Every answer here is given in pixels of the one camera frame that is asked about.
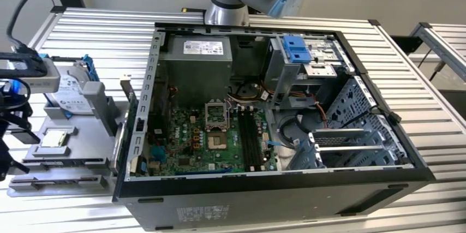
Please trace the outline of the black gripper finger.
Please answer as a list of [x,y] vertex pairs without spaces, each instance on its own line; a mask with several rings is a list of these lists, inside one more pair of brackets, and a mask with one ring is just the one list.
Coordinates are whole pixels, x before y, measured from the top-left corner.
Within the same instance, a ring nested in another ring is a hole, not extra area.
[[0,176],[1,181],[5,180],[6,175],[24,175],[29,173],[29,168],[25,167],[20,162],[17,162],[10,154],[6,143],[4,142],[1,135],[1,158],[0,158]]
[[32,114],[33,110],[28,103],[10,112],[10,134],[22,144],[37,144],[40,142],[40,138],[32,132],[32,124],[28,120]]

